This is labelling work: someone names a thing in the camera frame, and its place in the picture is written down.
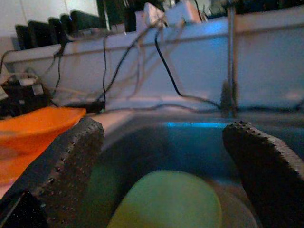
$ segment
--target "textured gray pad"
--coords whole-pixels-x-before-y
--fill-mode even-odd
[[[303,161],[282,140],[245,122],[227,126],[223,140],[263,226],[303,228]]]
[[[103,140],[100,123],[81,119],[27,167],[0,203],[15,193],[29,190],[41,202],[51,228],[71,225]]]

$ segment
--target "black monitor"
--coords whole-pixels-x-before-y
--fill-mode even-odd
[[[51,32],[47,23],[30,20],[28,28],[33,48],[53,45]]]
[[[65,38],[65,34],[60,20],[57,18],[49,18],[48,24],[53,44],[61,44]]]
[[[96,0],[96,2],[101,23],[106,24],[104,2],[106,4],[106,13],[109,18],[109,25],[111,26],[124,23],[126,8],[124,0]]]
[[[60,22],[61,22],[62,29],[66,34],[71,34],[76,30],[71,17],[67,14],[61,14]]]
[[[71,11],[71,19],[75,25],[76,31],[81,31],[84,29],[106,28],[106,24],[102,24],[98,16],[78,10]]]
[[[32,40],[29,33],[29,27],[24,25],[16,25],[16,33],[21,50],[33,48]]]

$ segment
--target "black electronic device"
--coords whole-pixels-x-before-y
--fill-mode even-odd
[[[61,14],[60,22],[61,22],[62,29],[66,34],[71,34],[76,30],[71,17],[67,14]]]
[[[0,205],[0,221],[2,228],[48,228],[40,202],[28,191],[16,193]]]
[[[28,28],[34,48],[53,45],[51,32],[47,23],[30,20]]]
[[[24,25],[15,26],[18,42],[21,50],[33,48],[29,27]]]
[[[65,105],[69,108],[85,108],[86,113],[99,113],[101,110],[105,109],[104,101],[94,101],[94,102],[79,102],[79,103],[70,103]]]
[[[99,17],[78,10],[71,11],[71,19],[76,31],[102,28]]]
[[[60,20],[57,18],[49,18],[48,24],[53,44],[60,44],[63,39],[65,39],[65,34]]]
[[[0,100],[0,116],[19,116],[46,107],[50,95],[35,78],[9,79],[1,85],[7,98]]]
[[[109,19],[109,25],[123,24],[125,19],[124,0],[97,0],[98,14],[103,28],[106,28],[105,9]]]

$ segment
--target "white countertop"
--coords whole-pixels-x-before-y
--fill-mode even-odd
[[[127,121],[132,116],[131,111],[121,111],[116,113],[107,113],[102,115],[90,116],[93,120],[100,122],[103,125],[104,133],[114,130],[119,127],[125,121]],[[7,185],[0,185],[0,198],[7,192],[7,190],[12,186],[13,183]]]

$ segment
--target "white wall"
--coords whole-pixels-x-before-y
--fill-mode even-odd
[[[15,25],[26,24],[20,0],[0,0],[0,31],[15,32]]]
[[[0,32],[13,31],[29,20],[47,22],[62,13],[81,10],[98,16],[96,0],[0,0]]]
[[[65,0],[68,12],[80,10],[98,16],[96,0]]]
[[[177,85],[182,92],[220,102],[223,81],[228,71],[227,19],[186,26],[183,30],[166,28],[159,40]],[[237,17],[236,74],[239,105],[295,105],[304,96],[304,7]],[[150,106],[162,102],[193,104],[176,95],[168,74],[156,52],[152,29],[125,59],[111,92],[110,107]],[[107,78],[109,83],[126,47],[136,33],[110,36],[107,40]],[[61,63],[59,88],[70,88],[96,96],[102,92],[104,72],[103,39],[68,44]],[[11,70],[34,68],[40,75],[52,60],[58,46],[37,48],[8,55]],[[57,67],[43,77],[53,87]],[[60,100],[67,93],[57,93]]]

